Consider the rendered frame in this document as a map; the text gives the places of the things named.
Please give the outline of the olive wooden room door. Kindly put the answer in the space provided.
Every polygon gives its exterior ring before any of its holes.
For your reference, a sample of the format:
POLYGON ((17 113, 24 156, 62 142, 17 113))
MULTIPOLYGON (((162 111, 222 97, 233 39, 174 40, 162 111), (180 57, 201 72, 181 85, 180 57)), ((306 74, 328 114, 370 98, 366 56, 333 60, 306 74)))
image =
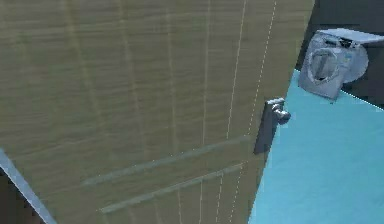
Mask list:
POLYGON ((315 0, 0 0, 0 148, 58 224, 248 224, 315 0))

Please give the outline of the grey door frame strip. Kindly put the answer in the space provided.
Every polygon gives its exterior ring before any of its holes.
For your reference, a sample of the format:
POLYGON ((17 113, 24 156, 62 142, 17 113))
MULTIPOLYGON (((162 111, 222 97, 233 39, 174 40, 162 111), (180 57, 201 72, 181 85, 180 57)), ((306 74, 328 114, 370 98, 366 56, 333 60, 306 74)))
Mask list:
POLYGON ((21 193, 21 195, 37 212, 37 214, 40 216, 40 218, 45 224, 58 224, 2 148, 0 148, 0 168, 10 178, 12 183, 21 193))

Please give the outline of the grey washing machine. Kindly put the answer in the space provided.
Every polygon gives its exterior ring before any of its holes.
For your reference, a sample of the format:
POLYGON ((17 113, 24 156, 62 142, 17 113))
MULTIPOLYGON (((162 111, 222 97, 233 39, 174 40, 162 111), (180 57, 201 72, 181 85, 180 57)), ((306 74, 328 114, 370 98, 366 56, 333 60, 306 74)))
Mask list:
POLYGON ((335 101, 345 83, 365 74, 369 65, 365 46, 383 41, 384 36, 346 28, 317 30, 307 47, 298 86, 335 101))

